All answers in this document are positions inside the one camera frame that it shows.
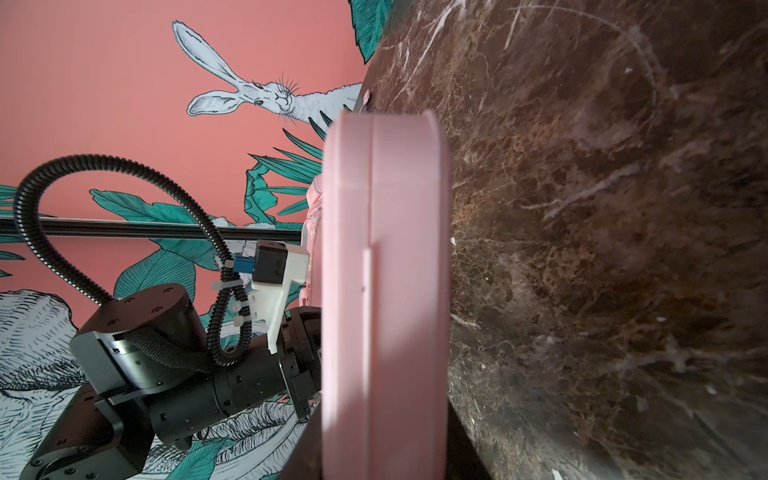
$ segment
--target brown marble surface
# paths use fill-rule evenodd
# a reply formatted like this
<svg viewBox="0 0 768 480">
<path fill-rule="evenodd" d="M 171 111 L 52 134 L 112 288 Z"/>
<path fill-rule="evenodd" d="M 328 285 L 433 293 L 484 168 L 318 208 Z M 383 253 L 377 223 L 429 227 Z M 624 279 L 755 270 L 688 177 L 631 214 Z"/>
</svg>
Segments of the brown marble surface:
<svg viewBox="0 0 768 480">
<path fill-rule="evenodd" d="M 449 395 L 495 478 L 768 478 L 767 18 L 396 0 L 363 91 L 448 133 Z"/>
</svg>

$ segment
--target wall mural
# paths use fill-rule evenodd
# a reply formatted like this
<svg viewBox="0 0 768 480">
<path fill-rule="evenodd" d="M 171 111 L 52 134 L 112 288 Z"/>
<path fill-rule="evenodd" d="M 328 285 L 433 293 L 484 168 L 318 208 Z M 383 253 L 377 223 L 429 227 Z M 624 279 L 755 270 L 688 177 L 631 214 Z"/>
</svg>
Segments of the wall mural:
<svg viewBox="0 0 768 480">
<path fill-rule="evenodd" d="M 356 44 L 363 61 L 367 62 L 376 49 L 392 0 L 350 0 L 349 4 Z M 198 95 L 187 106 L 190 116 L 229 114 L 247 103 L 278 115 L 276 121 L 306 122 L 317 133 L 319 141 L 323 141 L 327 128 L 344 109 L 353 107 L 359 94 L 360 84 L 343 85 L 325 93 L 297 94 L 296 85 L 289 81 L 266 84 L 245 81 L 192 28 L 173 22 L 172 29 L 184 54 L 237 90 Z M 253 219 L 246 227 L 291 230 L 302 227 L 301 223 L 281 222 L 278 218 L 307 209 L 306 190 L 322 170 L 323 150 L 285 129 L 283 133 L 296 146 L 296 151 L 276 149 L 283 157 L 248 153 L 255 162 L 245 176 L 243 205 Z M 268 185 L 263 176 L 270 171 L 302 187 Z M 14 187 L 0 186 L 0 217 L 12 216 L 14 194 Z M 293 195 L 299 200 L 272 215 L 267 211 L 277 205 L 276 194 Z M 100 207 L 125 220 L 194 223 L 177 205 L 149 204 L 135 195 L 115 191 L 91 190 L 91 195 Z M 218 226 L 232 225 L 226 217 L 211 218 Z M 17 236 L 0 237 L 0 243 L 21 241 Z M 163 283 L 180 283 L 194 300 L 195 266 L 219 270 L 220 261 L 207 240 L 152 241 L 157 244 L 157 250 L 118 277 L 115 296 L 130 296 Z M 252 255 L 255 249 L 253 241 L 229 240 L 227 245 L 233 253 L 246 255 Z M 3 270 L 3 264 L 12 261 L 25 261 L 25 258 L 0 250 L 0 290 L 5 290 L 2 283 L 12 277 Z M 240 275 L 245 284 L 250 285 L 250 276 Z M 293 290 L 288 303 L 298 296 L 299 289 Z M 207 327 L 210 310 L 199 313 Z M 237 343 L 233 315 L 228 311 L 224 319 L 224 346 Z M 75 332 L 72 312 L 61 297 L 34 290 L 0 293 L 0 478 L 18 478 L 72 395 L 87 381 L 69 353 L 68 342 Z M 253 325 L 254 335 L 265 332 L 264 325 Z M 274 479 L 290 456 L 304 425 L 296 417 L 288 396 L 278 396 L 198 433 L 189 452 L 166 447 L 155 439 L 144 472 L 135 478 Z"/>
</svg>

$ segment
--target pink plastic lid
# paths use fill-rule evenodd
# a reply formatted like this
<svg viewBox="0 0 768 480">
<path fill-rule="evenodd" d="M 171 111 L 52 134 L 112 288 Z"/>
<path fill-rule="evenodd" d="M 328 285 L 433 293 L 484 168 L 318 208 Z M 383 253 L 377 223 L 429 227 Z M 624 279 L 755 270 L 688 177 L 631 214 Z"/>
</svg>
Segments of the pink plastic lid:
<svg viewBox="0 0 768 480">
<path fill-rule="evenodd" d="M 443 480 L 451 161 L 432 112 L 344 114 L 323 193 L 323 477 Z"/>
</svg>

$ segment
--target black cable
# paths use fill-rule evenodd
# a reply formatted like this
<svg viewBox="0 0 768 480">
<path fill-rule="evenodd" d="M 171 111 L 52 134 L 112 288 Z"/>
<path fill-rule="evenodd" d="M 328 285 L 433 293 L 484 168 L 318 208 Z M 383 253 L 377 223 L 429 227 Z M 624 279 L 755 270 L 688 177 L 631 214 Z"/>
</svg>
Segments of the black cable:
<svg viewBox="0 0 768 480">
<path fill-rule="evenodd" d="M 40 226 L 39 208 L 43 192 L 56 180 L 69 174 L 90 170 L 113 171 L 132 175 L 158 186 L 171 195 L 197 221 L 197 224 L 200 225 L 208 240 L 214 245 L 222 263 L 221 280 L 229 282 L 240 278 L 237 273 L 226 266 L 227 261 L 232 260 L 232 254 L 229 248 L 227 248 L 227 244 L 224 243 L 219 230 L 210 221 L 210 218 L 200 205 L 170 178 L 152 168 L 124 158 L 90 154 L 71 155 L 49 161 L 35 168 L 27 175 L 16 190 L 13 214 L 19 233 L 37 258 L 89 299 L 101 306 L 114 298 L 97 285 L 96 282 L 69 263 L 51 245 L 51 242 L 45 236 Z M 234 351 L 227 349 L 226 352 L 221 349 L 221 324 L 232 293 L 243 305 L 246 305 L 240 309 L 240 315 L 248 316 L 250 313 L 247 306 L 248 297 L 241 285 L 225 288 L 219 292 L 214 304 L 214 311 L 210 316 L 207 345 L 214 362 L 220 366 L 236 363 L 246 352 L 250 343 L 251 322 L 248 321 L 244 322 L 240 327 L 240 338 L 237 342 L 237 348 Z"/>
</svg>

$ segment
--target metal bar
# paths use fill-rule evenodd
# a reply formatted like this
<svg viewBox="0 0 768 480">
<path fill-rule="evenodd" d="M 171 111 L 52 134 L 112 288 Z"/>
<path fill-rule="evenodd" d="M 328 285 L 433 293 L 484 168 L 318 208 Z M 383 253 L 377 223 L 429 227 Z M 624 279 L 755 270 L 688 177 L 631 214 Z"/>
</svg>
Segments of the metal bar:
<svg viewBox="0 0 768 480">
<path fill-rule="evenodd" d="M 111 220 L 74 220 L 41 217 L 43 231 L 50 237 L 175 238 L 205 240 L 197 225 L 182 223 L 120 222 Z M 225 240 L 275 240 L 300 242 L 299 230 L 219 227 Z M 12 218 L 0 218 L 0 236 L 18 235 Z"/>
</svg>

